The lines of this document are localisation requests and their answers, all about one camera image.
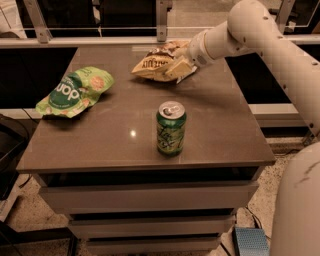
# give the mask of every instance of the table top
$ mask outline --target table top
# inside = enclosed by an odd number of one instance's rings
[[[67,72],[85,66],[108,71],[115,84],[73,119],[41,120],[19,165],[20,173],[64,173],[266,166],[275,159],[224,59],[179,84],[130,73],[146,47],[78,48]],[[187,112],[184,148],[157,151],[156,113],[165,101]]]

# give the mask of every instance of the green chip bag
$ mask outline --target green chip bag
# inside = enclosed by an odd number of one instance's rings
[[[42,115],[74,117],[93,106],[100,95],[114,83],[113,77],[104,70],[84,67],[65,76],[58,86],[37,103],[36,110]]]

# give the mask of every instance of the blue object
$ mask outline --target blue object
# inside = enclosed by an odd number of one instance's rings
[[[237,256],[269,256],[269,246],[263,229],[238,228],[233,231]]]

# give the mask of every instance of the can lid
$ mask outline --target can lid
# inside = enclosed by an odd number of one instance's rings
[[[167,119],[178,119],[185,113],[184,106],[176,101],[166,101],[159,107],[159,113],[161,116]]]

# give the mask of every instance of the snack bag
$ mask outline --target snack bag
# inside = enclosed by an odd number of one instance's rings
[[[189,41],[172,41],[150,50],[131,73],[155,81],[179,83],[197,69],[187,57],[188,45]]]
[[[95,67],[78,69],[65,76],[47,97],[38,102],[36,110],[42,115],[74,117],[93,106],[113,83],[114,79],[107,71]]]

